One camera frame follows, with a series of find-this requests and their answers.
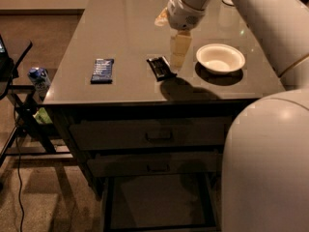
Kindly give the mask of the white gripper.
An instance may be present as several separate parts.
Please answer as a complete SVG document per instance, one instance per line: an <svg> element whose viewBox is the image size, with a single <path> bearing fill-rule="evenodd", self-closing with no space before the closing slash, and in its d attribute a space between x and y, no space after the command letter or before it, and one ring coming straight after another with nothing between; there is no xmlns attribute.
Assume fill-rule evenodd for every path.
<svg viewBox="0 0 309 232"><path fill-rule="evenodd" d="M204 17L204 10L196 10L186 5L183 0L169 0L167 9L164 8L154 20L156 26L170 27L178 31L170 40L170 66L178 71L182 66L186 53L191 44L191 32Z"/></svg>

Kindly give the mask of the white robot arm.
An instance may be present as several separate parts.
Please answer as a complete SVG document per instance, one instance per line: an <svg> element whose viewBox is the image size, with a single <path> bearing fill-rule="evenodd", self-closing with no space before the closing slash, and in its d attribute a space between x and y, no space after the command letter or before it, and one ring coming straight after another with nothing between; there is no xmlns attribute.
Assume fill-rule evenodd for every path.
<svg viewBox="0 0 309 232"><path fill-rule="evenodd" d="M169 0L167 23L187 31L210 0ZM299 0L231 0L268 61L248 67L261 96L225 142L222 232L309 232L309 10Z"/></svg>

